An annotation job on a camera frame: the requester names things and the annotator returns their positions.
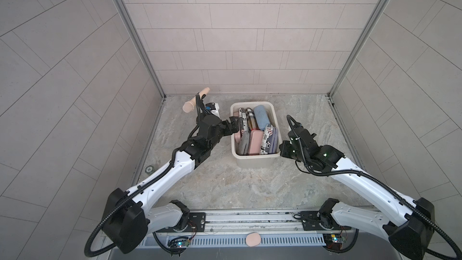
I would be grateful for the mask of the cream plastic storage box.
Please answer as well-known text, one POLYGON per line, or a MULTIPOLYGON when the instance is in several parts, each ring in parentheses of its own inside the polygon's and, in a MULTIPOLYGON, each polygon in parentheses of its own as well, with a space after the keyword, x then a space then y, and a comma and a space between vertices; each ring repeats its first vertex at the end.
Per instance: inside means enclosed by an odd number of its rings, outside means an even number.
POLYGON ((253 110, 257 106, 263 106, 266 115, 268 116, 269 122, 275 126, 276 128, 276 140, 277 142, 274 144, 275 153, 267 154, 267 155, 238 155, 238 142, 237 142, 237 135, 232 136, 231 139, 231 151, 232 155, 237 160, 237 165, 241 168, 249 168, 249 169, 258 169, 258 168, 266 168, 270 165, 274 164, 279 156, 279 146, 282 144, 282 136, 279 129, 279 123, 276 116, 276 111, 274 109, 274 105, 270 102, 238 102, 231 105, 231 115, 234 116, 235 113, 239 112, 240 108, 252 108, 253 110))

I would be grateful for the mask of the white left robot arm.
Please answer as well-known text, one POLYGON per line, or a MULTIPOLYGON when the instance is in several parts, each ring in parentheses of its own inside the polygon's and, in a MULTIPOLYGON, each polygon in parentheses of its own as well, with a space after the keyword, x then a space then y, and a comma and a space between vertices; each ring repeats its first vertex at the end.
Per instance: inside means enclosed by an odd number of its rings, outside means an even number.
POLYGON ((128 254, 150 232, 167 227, 183 228, 189 209, 179 201, 154 208, 160 197, 174 184, 198 168, 223 137, 239 131, 237 119, 221 120, 214 114, 201 114, 188 139, 172 152, 169 162, 150 177, 123 191, 115 189, 109 196, 102 220, 90 234, 84 255, 93 258, 118 248, 128 254))

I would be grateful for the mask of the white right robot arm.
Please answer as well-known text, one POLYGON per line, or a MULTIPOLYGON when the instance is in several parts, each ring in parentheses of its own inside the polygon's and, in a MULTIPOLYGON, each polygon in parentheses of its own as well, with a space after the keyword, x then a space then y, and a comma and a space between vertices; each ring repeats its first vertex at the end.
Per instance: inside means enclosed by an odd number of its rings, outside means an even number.
POLYGON ((418 200, 404 195, 362 170, 333 146, 320 146, 315 135, 303 125, 287 117, 290 131, 288 140, 280 145, 280 155, 302 163, 304 173, 317 177, 331 177, 350 187, 374 207, 376 213, 353 208, 337 199, 328 199, 319 211, 323 227, 333 224, 349 226, 388 241, 392 247, 410 260, 421 260, 430 254, 441 260, 447 255, 429 249, 434 234, 439 234, 454 251, 454 259, 462 257, 456 242, 435 223, 434 205, 421 197, 418 200))

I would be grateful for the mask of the pink glasses case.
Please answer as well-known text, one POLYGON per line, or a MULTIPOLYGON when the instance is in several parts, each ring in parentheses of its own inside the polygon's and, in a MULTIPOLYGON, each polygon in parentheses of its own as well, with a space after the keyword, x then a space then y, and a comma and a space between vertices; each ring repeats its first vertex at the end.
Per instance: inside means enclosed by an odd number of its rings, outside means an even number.
POLYGON ((237 128, 238 128, 238 131, 234 133, 234 139, 235 139, 236 145, 238 145, 239 142, 241 141, 241 124, 240 124, 240 119, 239 119, 239 111, 234 112, 233 116, 235 117, 235 121, 236 121, 237 128))
POLYGON ((252 130, 250 132, 247 155, 254 156, 260 154, 263 135, 264 132, 261 130, 252 130))

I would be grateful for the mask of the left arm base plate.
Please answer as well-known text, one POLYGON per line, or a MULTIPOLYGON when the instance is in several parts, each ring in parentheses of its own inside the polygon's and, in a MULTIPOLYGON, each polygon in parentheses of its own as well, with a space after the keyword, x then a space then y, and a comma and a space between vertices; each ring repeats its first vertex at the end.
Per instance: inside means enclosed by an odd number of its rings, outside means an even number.
POLYGON ((161 233, 191 233, 203 232, 205 230, 206 213, 184 213, 181 216, 179 223, 173 227, 165 227, 158 230, 161 233))

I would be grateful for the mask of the brown plaid glasses case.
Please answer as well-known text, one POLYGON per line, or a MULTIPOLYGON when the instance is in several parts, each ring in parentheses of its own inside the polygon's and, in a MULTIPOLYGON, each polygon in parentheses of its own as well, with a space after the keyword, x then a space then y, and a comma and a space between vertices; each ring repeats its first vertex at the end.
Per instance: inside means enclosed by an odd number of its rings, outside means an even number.
POLYGON ((256 117, 255 117, 255 112, 251 108, 246 109, 246 114, 247 114, 247 124, 249 126, 249 130, 258 130, 259 127, 257 125, 256 117))

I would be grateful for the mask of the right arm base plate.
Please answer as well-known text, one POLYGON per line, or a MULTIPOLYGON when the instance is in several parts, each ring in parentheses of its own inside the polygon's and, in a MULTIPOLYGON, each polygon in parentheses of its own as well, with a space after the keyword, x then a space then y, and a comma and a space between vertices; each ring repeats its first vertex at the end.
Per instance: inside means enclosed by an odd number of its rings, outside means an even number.
POLYGON ((339 225, 333 218, 333 216, 326 212, 319 211, 302 211, 294 214, 293 218, 302 223, 304 231, 322 231, 332 232, 341 231, 346 229, 347 231, 352 230, 349 226, 339 225))

